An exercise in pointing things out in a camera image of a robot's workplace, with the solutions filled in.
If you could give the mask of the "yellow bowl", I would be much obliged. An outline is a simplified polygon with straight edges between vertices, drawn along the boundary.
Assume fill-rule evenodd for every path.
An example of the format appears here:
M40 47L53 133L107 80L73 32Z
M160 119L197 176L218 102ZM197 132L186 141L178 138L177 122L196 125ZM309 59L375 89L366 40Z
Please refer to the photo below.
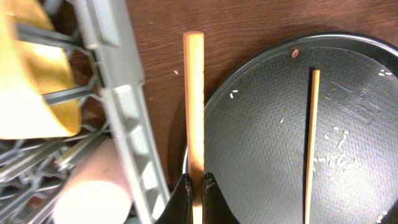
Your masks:
M74 86L65 51L18 40L17 23L55 29L38 1L1 0L1 139L78 134L78 100L49 105L44 98Z

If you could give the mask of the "pink plastic cup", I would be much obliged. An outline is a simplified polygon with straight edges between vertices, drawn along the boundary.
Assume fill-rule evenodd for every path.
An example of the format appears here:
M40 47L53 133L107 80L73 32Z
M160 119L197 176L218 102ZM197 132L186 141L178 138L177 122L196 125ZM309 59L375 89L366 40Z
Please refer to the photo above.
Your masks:
M107 139L73 170L52 218L56 224L122 224L132 203L116 145Z

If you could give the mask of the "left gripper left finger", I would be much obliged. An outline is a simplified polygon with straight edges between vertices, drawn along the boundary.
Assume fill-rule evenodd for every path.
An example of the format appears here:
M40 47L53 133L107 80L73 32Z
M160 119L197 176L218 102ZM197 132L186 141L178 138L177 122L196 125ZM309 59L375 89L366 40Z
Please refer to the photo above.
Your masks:
M193 190L190 176L182 174L155 224L191 224Z

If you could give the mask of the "wooden chopstick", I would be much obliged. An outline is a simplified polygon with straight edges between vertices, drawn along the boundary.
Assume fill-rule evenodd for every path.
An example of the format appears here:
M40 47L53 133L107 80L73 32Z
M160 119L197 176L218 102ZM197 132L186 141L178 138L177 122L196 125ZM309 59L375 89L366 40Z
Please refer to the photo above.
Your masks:
M183 34L188 174L193 186L192 223L203 223L204 147L204 33Z
M304 224L310 223L310 208L312 200L312 183L313 183L313 162L314 162L315 139L316 139L316 128L317 128L319 86L320 86L320 71L314 70L312 72L312 80L311 80L310 113L308 120Z

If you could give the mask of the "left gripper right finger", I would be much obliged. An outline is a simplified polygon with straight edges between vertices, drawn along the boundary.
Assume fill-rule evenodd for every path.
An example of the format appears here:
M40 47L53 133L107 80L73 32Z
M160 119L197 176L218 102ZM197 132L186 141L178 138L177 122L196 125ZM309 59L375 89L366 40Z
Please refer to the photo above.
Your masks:
M205 173L204 176L202 201L204 224L240 224L211 172Z

